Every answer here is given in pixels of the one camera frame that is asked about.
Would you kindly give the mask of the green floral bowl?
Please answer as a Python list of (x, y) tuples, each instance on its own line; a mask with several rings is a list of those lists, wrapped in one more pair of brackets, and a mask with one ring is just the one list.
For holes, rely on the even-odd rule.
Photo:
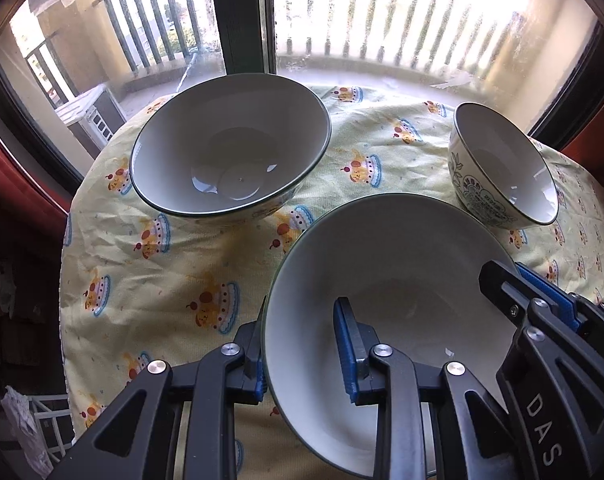
[(550, 226), (559, 199), (548, 165), (513, 122), (477, 103), (454, 110), (448, 170), (463, 206), (486, 226)]

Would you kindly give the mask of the large green rim bowl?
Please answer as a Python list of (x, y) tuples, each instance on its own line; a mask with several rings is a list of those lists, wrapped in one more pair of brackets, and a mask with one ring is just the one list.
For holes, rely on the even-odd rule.
[(227, 75), (177, 93), (147, 120), (130, 176), (139, 197), (163, 214), (263, 218), (299, 192), (331, 134), (325, 104), (303, 84)]
[(490, 260), (512, 258), (459, 208), (417, 194), (353, 200), (318, 219), (294, 243), (267, 297), (267, 377), (281, 414), (314, 454), (369, 477), (377, 411), (349, 401), (333, 331), (333, 305), (417, 363), (456, 360), (491, 393), (514, 334), (480, 292)]

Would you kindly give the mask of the yellow cake print tablecloth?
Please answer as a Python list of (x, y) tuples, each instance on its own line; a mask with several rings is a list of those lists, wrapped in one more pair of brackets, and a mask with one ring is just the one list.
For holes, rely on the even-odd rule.
[[(153, 360), (198, 361), (259, 312), (283, 256), (348, 200), (375, 192), (430, 195), (461, 208), (447, 168), (454, 104), (436, 93), (315, 87), (333, 121), (325, 157), (282, 209), (239, 229), (201, 226), (146, 205), (128, 166), (144, 107), (113, 136), (73, 198), (64, 233), (60, 336), (74, 441)], [(493, 229), (516, 261), (567, 292), (604, 301), (604, 186), (566, 155), (532, 141), (559, 191), (552, 226)], [(364, 178), (373, 162), (381, 184)], [(236, 409), (238, 479), (355, 479), (313, 456), (273, 400)]]

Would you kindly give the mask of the red curtain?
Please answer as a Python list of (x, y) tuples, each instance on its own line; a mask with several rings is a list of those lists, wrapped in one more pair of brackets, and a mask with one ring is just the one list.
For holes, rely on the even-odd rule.
[(70, 203), (26, 170), (0, 138), (0, 222), (61, 242)]

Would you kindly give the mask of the outdoor air conditioner unit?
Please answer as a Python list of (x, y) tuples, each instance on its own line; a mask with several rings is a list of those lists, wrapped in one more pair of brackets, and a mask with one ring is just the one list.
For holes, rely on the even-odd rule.
[(126, 122), (122, 107), (106, 84), (98, 84), (58, 106), (56, 114), (93, 158)]

